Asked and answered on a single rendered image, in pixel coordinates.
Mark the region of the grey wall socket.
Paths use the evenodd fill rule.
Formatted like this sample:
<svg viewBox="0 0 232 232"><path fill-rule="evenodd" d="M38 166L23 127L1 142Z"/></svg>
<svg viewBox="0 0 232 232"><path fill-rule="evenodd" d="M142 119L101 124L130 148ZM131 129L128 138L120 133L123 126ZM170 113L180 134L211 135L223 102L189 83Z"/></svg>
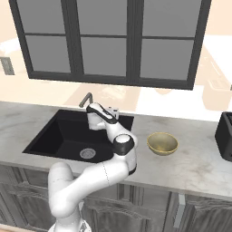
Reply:
<svg viewBox="0 0 232 232"><path fill-rule="evenodd" d="M0 62L3 66L5 75L14 75L14 68L9 57L0 57Z"/></svg>

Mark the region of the black toaster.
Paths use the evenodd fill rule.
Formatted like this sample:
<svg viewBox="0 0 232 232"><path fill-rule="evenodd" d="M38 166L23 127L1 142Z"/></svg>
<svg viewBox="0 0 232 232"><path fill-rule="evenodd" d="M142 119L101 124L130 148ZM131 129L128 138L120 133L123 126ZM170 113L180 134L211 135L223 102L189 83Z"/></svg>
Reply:
<svg viewBox="0 0 232 232"><path fill-rule="evenodd" d="M222 112L215 139L221 157L232 162L232 111Z"/></svg>

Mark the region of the dark framed window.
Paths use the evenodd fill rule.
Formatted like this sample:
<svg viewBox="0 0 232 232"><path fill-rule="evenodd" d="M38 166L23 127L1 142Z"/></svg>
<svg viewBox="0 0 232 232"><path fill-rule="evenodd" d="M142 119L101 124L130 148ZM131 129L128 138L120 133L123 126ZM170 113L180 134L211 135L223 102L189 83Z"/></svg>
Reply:
<svg viewBox="0 0 232 232"><path fill-rule="evenodd" d="M8 0L31 79L190 90L211 0Z"/></svg>

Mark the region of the grey cupboard door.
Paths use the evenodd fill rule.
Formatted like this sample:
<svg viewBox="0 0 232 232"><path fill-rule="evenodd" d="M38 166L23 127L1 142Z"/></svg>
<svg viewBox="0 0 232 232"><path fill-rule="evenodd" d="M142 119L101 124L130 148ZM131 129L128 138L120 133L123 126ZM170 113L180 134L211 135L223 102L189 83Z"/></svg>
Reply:
<svg viewBox="0 0 232 232"><path fill-rule="evenodd" d="M108 199L86 198L83 218L92 232L163 232L166 213Z"/></svg>
<svg viewBox="0 0 232 232"><path fill-rule="evenodd" d="M232 201L188 197L183 232L232 232Z"/></svg>
<svg viewBox="0 0 232 232"><path fill-rule="evenodd" d="M54 224L48 173L0 165L0 224L47 232Z"/></svg>

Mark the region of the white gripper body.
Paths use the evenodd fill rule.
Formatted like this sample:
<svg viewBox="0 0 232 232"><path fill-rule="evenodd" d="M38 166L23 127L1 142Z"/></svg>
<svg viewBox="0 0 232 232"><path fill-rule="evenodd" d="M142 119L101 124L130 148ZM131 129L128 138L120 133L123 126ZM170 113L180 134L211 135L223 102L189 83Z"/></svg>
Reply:
<svg viewBox="0 0 232 232"><path fill-rule="evenodd" d="M113 108L113 107L109 107L108 111L116 118L119 118L119 109L118 108Z"/></svg>

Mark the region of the olive gold bowl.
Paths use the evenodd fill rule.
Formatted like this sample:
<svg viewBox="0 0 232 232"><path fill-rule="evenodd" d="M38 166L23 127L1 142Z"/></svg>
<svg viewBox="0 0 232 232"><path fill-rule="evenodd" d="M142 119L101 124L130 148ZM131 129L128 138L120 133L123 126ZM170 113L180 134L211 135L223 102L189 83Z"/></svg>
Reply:
<svg viewBox="0 0 232 232"><path fill-rule="evenodd" d="M177 139L167 132L154 132L147 138L149 149L157 155L168 156L178 149Z"/></svg>

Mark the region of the black kitchen sink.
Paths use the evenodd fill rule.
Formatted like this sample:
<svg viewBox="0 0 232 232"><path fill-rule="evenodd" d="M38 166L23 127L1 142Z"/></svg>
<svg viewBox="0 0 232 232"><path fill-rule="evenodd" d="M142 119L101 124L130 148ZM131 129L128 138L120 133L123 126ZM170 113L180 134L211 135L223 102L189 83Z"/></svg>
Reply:
<svg viewBox="0 0 232 232"><path fill-rule="evenodd" d="M82 159L80 151L96 151L92 159ZM59 110L24 149L24 153L57 159L99 163L113 157L107 131L91 130L86 111Z"/></svg>

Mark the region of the round metal sink drain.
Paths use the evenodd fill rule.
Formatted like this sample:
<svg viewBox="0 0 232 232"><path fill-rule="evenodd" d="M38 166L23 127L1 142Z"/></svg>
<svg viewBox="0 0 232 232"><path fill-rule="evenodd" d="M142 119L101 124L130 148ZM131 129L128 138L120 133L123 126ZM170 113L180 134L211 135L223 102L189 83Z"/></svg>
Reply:
<svg viewBox="0 0 232 232"><path fill-rule="evenodd" d="M86 148L80 151L80 157L85 160L90 160L96 155L96 151L91 148Z"/></svg>

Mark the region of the grey metal tap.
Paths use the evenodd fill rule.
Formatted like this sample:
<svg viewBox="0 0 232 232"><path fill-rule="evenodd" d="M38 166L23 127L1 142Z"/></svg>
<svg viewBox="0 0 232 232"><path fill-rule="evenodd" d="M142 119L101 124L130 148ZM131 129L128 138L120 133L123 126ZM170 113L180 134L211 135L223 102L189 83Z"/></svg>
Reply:
<svg viewBox="0 0 232 232"><path fill-rule="evenodd" d="M79 104L80 108L83 108L84 104L89 101L90 103L93 103L93 97L92 97L92 93L88 92L85 97L82 99L82 101Z"/></svg>

